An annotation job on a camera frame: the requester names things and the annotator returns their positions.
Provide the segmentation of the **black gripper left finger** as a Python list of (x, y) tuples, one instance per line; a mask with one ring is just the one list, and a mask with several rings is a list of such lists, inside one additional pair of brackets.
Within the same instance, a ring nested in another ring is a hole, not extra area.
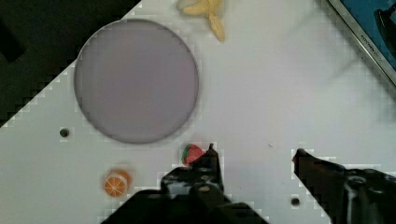
[(219, 164), (219, 153), (211, 143), (205, 153), (187, 167), (177, 167), (162, 178), (161, 191), (171, 198), (188, 195), (193, 188), (214, 187), (221, 193), (224, 185)]

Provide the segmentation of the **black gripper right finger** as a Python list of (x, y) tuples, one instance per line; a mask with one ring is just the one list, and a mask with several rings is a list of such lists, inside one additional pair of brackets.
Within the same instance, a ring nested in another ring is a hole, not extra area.
[(294, 173), (332, 224), (396, 224), (396, 182), (375, 169), (347, 169), (299, 148)]

